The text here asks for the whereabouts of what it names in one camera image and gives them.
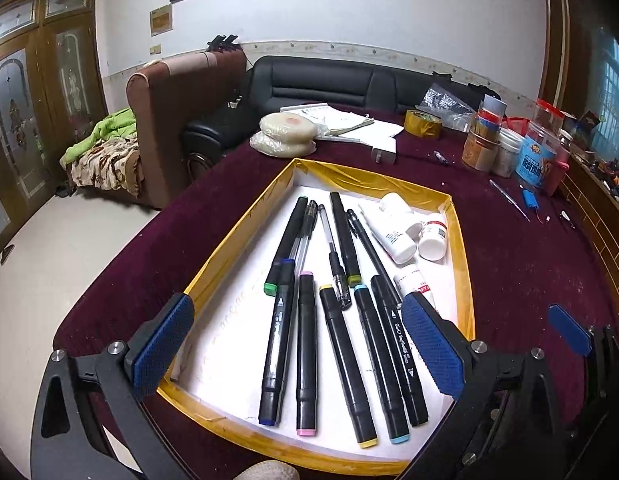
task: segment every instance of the maroon tablecloth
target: maroon tablecloth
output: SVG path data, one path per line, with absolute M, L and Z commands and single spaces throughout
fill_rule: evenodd
M 528 223 L 489 186 L 486 174 L 462 163 L 462 142 L 462 136 L 450 132 L 440 140 L 402 133 L 397 137 L 394 165 L 371 161 L 369 147 L 339 142 L 319 142 L 310 158 L 384 173 L 451 194 L 465 242 L 477 337 L 504 352 L 544 349 L 563 418 L 571 419 L 583 397 L 583 364 L 548 325 L 545 314 L 550 304 L 560 303 L 584 326 L 616 326 L 605 277 L 583 232 L 559 219 L 563 208 L 570 211 L 566 202 L 539 197 L 541 218 L 551 220 L 541 225 L 532 216 Z M 434 149 L 448 158 L 449 167 L 435 161 Z M 115 339 L 129 339 L 173 292 L 186 288 L 287 162 L 261 155 L 247 143 L 227 156 L 113 259 L 63 320 L 54 348 L 80 356 L 100 352 Z M 513 179 L 494 179 L 522 203 Z M 147 397 L 145 404 L 200 478 L 233 478 L 263 460 L 203 430 L 158 395 Z M 111 427 L 104 406 L 98 405 L 99 417 Z M 301 476 L 304 480 L 331 477 L 308 470 Z

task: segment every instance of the black leather sofa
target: black leather sofa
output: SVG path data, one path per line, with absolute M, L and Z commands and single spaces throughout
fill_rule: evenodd
M 463 85 L 449 74 L 432 75 L 369 63 L 308 57 L 264 56 L 246 72 L 237 107 L 224 106 L 190 121 L 181 134 L 190 177 L 195 179 L 258 129 L 261 117 L 283 106 L 325 102 L 371 113 L 404 115 L 438 83 L 478 108 L 490 88 Z

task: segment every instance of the floor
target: floor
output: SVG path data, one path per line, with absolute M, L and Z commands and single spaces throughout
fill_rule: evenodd
M 50 199 L 12 240 L 14 251 L 0 265 L 0 447 L 27 478 L 32 417 L 54 333 L 156 214 L 79 190 Z

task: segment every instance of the brown sofa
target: brown sofa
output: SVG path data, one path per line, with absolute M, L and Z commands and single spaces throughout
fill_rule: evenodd
M 144 180 L 138 197 L 124 190 L 113 198 L 164 208 L 189 184 L 179 134 L 192 119 L 226 103 L 245 73 L 246 58 L 234 52 L 194 52 L 153 62 L 127 82 L 136 116 Z

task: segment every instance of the blue label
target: blue label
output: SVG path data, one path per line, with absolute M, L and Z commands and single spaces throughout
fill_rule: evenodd
M 549 164 L 556 156 L 547 146 L 541 146 L 530 136 L 523 139 L 516 174 L 532 186 L 539 187 Z

